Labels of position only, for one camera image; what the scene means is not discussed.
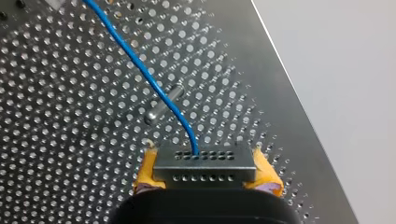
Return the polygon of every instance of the perforated metal sheet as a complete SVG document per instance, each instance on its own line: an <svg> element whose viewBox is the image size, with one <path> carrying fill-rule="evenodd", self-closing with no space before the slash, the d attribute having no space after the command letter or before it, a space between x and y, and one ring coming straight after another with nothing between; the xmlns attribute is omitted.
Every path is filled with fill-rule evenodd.
<svg viewBox="0 0 396 224"><path fill-rule="evenodd" d="M187 145L187 135L170 112L144 123L157 96L80 1L59 11L9 2L0 22L0 221L106 223L132 195L146 140ZM201 146L261 145L303 222L356 222L249 2L98 2L165 90L185 83L177 105Z"/></svg>

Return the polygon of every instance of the blue cable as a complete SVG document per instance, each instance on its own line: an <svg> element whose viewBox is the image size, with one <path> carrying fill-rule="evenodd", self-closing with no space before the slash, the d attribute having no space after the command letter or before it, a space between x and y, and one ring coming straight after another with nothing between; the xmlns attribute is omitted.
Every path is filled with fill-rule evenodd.
<svg viewBox="0 0 396 224"><path fill-rule="evenodd" d="M199 149L198 149L197 141L195 139L194 131L192 130L192 127L190 126L189 122L180 113L180 110L178 110L177 106L166 96L165 92L163 92L161 87L157 84L154 77L149 73L149 70L147 69L147 67L143 64L142 61L140 61L140 59L134 54L134 52L128 46L128 44L117 33L117 31L113 27L113 24L107 18L105 12L101 8L99 8L99 6L93 0L82 0L82 1L85 4L87 4L96 13L96 15L99 17L99 19L102 21L102 23L107 28L108 32L113 36L113 38L120 45L120 47L130 57L130 59L134 63L134 65L140 70L140 72L146 78L146 80L148 81L148 83L152 87L152 89L154 89L157 92L157 94L165 102L165 104L169 107L169 109L172 110L172 112L175 114L177 119L180 121L181 125L183 125L184 129L186 130L186 132L190 138L192 154L198 155Z"/></svg>

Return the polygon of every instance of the metal edge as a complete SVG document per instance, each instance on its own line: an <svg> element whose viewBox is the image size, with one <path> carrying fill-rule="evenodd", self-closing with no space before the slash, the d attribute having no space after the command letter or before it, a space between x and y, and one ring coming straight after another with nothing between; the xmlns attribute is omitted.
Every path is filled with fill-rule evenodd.
<svg viewBox="0 0 396 224"><path fill-rule="evenodd" d="M293 179L304 185L319 223L358 223L325 151L304 112L254 6L248 1L204 1L221 28L219 38L247 81L247 91L272 123L276 144L290 159Z"/></svg>

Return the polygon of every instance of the hole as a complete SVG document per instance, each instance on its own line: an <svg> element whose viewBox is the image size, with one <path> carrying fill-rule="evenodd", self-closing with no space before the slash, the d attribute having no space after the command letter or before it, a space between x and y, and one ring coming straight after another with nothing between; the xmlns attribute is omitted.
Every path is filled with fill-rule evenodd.
<svg viewBox="0 0 396 224"><path fill-rule="evenodd" d="M116 18L117 20L118 20L119 18L121 18L121 16L122 16L122 14L121 14L119 11L116 11L116 12L114 13L114 18Z"/></svg>
<svg viewBox="0 0 396 224"><path fill-rule="evenodd" d="M138 25L143 24L143 19L140 17L136 18L136 24L138 24Z"/></svg>
<svg viewBox="0 0 396 224"><path fill-rule="evenodd" d="M216 181L216 176L215 176L215 175L211 175L211 176L209 177L209 180L210 180L210 181Z"/></svg>
<svg viewBox="0 0 396 224"><path fill-rule="evenodd" d="M105 14L108 15L109 13L110 13L110 8L107 7L107 8L105 9Z"/></svg>
<svg viewBox="0 0 396 224"><path fill-rule="evenodd" d="M126 6L129 10L134 9L134 4L133 3L128 3L128 5Z"/></svg>

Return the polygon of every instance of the black object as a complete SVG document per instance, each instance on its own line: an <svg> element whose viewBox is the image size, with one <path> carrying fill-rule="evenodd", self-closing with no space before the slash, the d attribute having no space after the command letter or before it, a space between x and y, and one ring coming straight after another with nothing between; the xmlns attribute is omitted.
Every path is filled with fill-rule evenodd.
<svg viewBox="0 0 396 224"><path fill-rule="evenodd" d="M17 2L15 3L17 5L18 8L25 8L26 7L26 3L22 0L17 0Z"/></svg>
<svg viewBox="0 0 396 224"><path fill-rule="evenodd" d="M8 19L7 13L0 11L0 21L6 21L7 19Z"/></svg>
<svg viewBox="0 0 396 224"><path fill-rule="evenodd" d="M254 189L155 189L134 195L111 224L297 224L276 196Z"/></svg>

